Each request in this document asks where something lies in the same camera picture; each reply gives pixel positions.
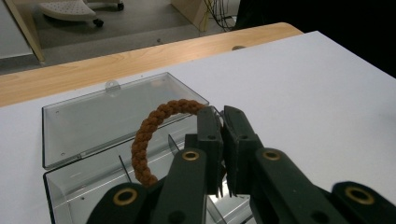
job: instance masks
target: braided rope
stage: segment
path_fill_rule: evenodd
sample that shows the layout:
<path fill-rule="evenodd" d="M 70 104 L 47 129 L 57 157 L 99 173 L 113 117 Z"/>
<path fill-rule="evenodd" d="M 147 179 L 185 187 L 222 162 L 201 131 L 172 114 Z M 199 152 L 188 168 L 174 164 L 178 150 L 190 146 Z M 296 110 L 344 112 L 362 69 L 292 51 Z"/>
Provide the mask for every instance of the braided rope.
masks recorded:
<path fill-rule="evenodd" d="M 205 105 L 194 100 L 169 101 L 167 104 L 159 105 L 156 110 L 148 115 L 148 118 L 143 120 L 131 146 L 134 176 L 143 186 L 149 187 L 158 181 L 157 177 L 151 173 L 147 160 L 149 140 L 158 129 L 158 126 L 163 123 L 164 119 L 172 115 L 178 113 L 196 115 L 198 110 L 203 107 Z"/>

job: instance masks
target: transparent box lid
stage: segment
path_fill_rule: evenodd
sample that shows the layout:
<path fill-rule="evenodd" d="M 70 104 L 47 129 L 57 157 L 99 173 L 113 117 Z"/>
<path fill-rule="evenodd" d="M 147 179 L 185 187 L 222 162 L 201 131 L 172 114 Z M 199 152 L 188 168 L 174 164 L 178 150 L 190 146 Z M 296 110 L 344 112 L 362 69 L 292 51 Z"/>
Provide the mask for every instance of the transparent box lid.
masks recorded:
<path fill-rule="evenodd" d="M 141 122 L 160 104 L 208 101 L 169 73 L 118 85 L 42 108 L 43 167 L 51 169 L 134 138 Z M 163 125 L 188 115 L 175 115 Z"/>

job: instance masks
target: white tabletop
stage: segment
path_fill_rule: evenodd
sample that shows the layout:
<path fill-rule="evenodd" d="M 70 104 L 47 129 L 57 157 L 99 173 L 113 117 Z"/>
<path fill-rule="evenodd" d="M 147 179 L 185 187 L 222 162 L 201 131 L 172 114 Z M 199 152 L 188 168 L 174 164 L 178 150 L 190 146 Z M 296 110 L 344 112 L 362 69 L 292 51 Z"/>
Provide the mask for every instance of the white tabletop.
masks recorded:
<path fill-rule="evenodd" d="M 266 147 L 317 186 L 346 180 L 396 203 L 396 80 L 321 33 L 297 35 L 119 79 L 169 72 L 222 109 L 245 111 Z M 104 84 L 0 107 L 0 222 L 50 223 L 41 107 Z"/>

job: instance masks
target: chair wheel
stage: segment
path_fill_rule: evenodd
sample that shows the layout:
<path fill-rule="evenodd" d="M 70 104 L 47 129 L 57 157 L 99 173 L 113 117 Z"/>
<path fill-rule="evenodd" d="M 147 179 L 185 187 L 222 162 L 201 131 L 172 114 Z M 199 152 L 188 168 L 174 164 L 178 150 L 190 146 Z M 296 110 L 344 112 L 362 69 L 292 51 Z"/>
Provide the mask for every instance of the chair wheel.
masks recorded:
<path fill-rule="evenodd" d="M 123 3 L 118 3 L 117 7 L 119 8 L 119 11 L 123 11 L 124 5 Z"/>
<path fill-rule="evenodd" d="M 102 27 L 103 23 L 104 22 L 100 19 L 93 20 L 93 24 L 95 24 L 97 27 Z"/>

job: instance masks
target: floor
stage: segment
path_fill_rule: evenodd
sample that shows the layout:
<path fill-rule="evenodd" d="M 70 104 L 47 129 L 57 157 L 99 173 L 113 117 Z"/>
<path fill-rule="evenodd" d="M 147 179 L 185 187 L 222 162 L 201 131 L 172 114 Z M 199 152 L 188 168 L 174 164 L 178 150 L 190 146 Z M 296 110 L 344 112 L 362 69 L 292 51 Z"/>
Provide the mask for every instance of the floor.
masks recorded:
<path fill-rule="evenodd" d="M 92 21 L 58 21 L 34 8 L 35 26 L 46 61 L 35 55 L 0 60 L 0 75 L 70 63 L 112 53 L 223 33 L 213 19 L 200 32 L 170 0 L 124 0 L 117 4 L 92 3 L 89 6 L 105 22 L 101 28 Z"/>

